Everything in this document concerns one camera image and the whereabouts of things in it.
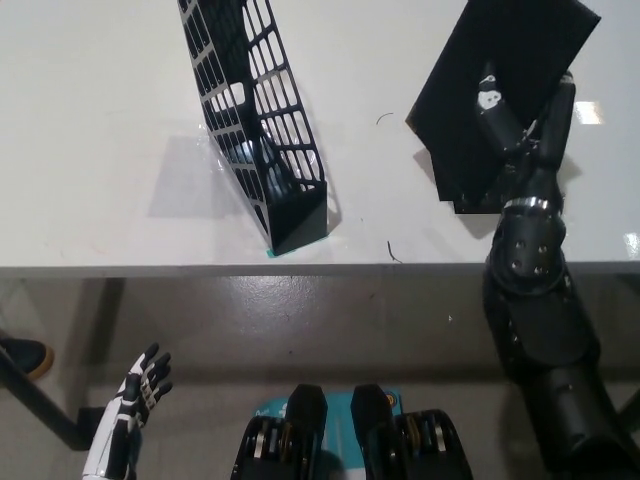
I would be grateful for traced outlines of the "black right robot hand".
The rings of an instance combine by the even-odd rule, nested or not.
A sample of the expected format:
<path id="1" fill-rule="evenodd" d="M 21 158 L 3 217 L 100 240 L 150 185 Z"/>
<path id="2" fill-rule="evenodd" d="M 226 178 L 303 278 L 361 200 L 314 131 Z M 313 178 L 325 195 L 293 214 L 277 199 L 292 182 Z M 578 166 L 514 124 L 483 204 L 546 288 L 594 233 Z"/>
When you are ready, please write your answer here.
<path id="1" fill-rule="evenodd" d="M 493 151 L 523 167 L 510 202 L 535 198 L 556 211 L 563 210 L 557 175 L 565 155 L 575 96 L 574 78 L 567 71 L 538 118 L 525 127 L 503 95 L 494 63 L 485 63 L 477 87 L 477 121 Z"/>

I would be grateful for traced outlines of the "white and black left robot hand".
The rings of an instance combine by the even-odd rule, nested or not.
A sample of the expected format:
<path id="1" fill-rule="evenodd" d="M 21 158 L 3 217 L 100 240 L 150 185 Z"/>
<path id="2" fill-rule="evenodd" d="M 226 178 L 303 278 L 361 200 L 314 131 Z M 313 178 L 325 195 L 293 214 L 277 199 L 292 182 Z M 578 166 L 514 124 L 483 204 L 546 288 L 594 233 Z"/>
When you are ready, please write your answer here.
<path id="1" fill-rule="evenodd" d="M 89 449 L 84 479 L 135 479 L 143 443 L 142 429 L 152 410 L 173 387 L 171 354 L 152 343 L 131 365 L 107 403 Z"/>

